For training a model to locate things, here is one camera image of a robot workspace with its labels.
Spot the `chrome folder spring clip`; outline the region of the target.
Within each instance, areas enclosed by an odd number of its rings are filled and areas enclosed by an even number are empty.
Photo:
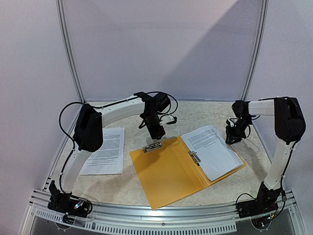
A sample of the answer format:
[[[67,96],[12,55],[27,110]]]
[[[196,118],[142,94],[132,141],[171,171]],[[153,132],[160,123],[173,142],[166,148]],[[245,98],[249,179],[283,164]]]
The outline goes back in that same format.
[[[189,155],[191,156],[191,158],[193,159],[194,163],[199,166],[200,165],[200,158],[197,156],[197,153],[195,151],[188,151]]]

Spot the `orange file folder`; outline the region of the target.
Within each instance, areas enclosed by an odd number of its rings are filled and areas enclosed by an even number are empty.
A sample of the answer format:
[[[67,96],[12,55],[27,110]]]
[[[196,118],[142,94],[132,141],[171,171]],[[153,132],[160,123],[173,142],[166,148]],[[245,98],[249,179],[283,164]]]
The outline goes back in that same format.
[[[130,152],[134,168],[151,209],[157,210],[201,191],[234,174],[235,169],[210,181],[189,155],[181,137],[161,141],[163,147],[144,153]]]

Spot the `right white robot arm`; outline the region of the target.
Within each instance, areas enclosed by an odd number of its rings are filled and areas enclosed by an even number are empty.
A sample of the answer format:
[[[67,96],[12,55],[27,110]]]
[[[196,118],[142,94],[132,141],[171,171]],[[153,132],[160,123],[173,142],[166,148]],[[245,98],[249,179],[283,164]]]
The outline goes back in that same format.
[[[226,121],[226,144],[234,144],[246,139],[246,129],[255,117],[274,117],[274,131],[277,137],[275,154],[270,170],[262,182],[266,192],[282,189],[292,152],[306,130],[306,123],[299,102],[295,97],[274,97],[256,101],[237,100],[231,106],[234,121]]]

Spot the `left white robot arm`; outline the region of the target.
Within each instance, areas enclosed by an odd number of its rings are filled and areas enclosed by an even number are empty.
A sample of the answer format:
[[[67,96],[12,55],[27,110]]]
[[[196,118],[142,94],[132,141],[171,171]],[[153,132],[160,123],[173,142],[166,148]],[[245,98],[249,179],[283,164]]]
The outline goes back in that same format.
[[[132,96],[104,106],[83,103],[74,128],[69,137],[73,148],[67,157],[59,177],[59,186],[51,181],[49,191],[56,194],[53,203],[61,212],[69,212],[73,203],[65,195],[71,191],[77,176],[88,157],[103,144],[103,128],[118,120],[138,115],[142,119],[140,128],[146,127],[151,139],[160,140],[165,135],[164,118],[168,124],[177,121],[172,115],[173,97],[165,92],[137,92]]]

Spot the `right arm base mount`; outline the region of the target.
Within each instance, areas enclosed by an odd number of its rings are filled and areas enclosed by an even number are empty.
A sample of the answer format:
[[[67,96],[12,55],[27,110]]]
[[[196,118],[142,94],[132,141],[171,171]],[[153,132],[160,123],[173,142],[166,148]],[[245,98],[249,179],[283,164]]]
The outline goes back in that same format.
[[[247,195],[247,196],[251,197],[252,200],[246,200],[246,201],[239,202],[240,197],[242,197],[243,195]],[[240,218],[251,217],[251,216],[258,215],[258,214],[267,214],[267,213],[270,213],[271,211],[275,211],[275,213],[273,215],[269,215],[267,217],[267,220],[273,220],[277,216],[279,216],[280,213],[283,211],[283,209],[286,205],[286,201],[287,201],[287,196],[285,194],[285,191],[283,191],[282,192],[283,206],[280,209],[280,211],[278,211],[279,208],[278,208],[278,204],[276,202],[275,203],[265,203],[263,205],[259,205],[257,203],[256,198],[251,196],[249,193],[242,193],[237,197],[237,199],[235,201],[235,207],[236,207],[236,210],[238,211],[238,215]]]

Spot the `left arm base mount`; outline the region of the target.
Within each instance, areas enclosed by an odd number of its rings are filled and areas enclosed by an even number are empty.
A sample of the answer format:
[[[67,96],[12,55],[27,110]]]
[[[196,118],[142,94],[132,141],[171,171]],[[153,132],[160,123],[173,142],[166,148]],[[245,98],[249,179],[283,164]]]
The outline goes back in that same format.
[[[52,180],[49,185],[50,199],[47,208],[52,211],[63,213],[67,216],[77,216],[87,218],[93,210],[91,201],[63,193],[57,189],[55,181]]]

